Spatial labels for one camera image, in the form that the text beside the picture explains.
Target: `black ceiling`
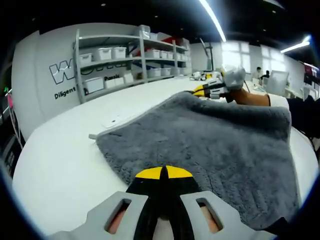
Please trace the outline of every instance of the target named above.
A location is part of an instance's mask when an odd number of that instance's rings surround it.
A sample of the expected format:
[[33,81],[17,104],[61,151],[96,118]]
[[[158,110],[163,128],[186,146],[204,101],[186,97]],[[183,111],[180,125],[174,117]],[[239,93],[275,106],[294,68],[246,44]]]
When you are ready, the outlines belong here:
[[[317,64],[315,46],[320,39],[315,27],[318,6],[315,1],[278,0],[285,8],[263,0],[207,0],[228,40],[247,41],[278,49],[301,42],[313,34],[313,45],[290,52],[297,60]],[[121,23],[148,25],[153,32],[184,37],[191,43],[219,42],[220,36],[199,0],[31,0],[8,1],[2,8],[1,25],[7,43],[40,30],[80,23]],[[2,56],[8,47],[2,48]]]

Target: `white table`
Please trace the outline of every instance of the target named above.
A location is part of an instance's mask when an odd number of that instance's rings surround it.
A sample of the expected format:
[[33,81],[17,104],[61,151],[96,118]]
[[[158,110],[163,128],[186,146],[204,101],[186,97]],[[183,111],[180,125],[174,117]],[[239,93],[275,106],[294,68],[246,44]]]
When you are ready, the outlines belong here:
[[[85,222],[90,209],[127,189],[89,134],[121,125],[172,94],[201,84],[184,77],[131,87],[79,105],[37,128],[19,157],[12,186],[39,229],[46,235],[71,231]],[[294,129],[290,145],[304,200],[318,173],[317,160],[308,140]]]

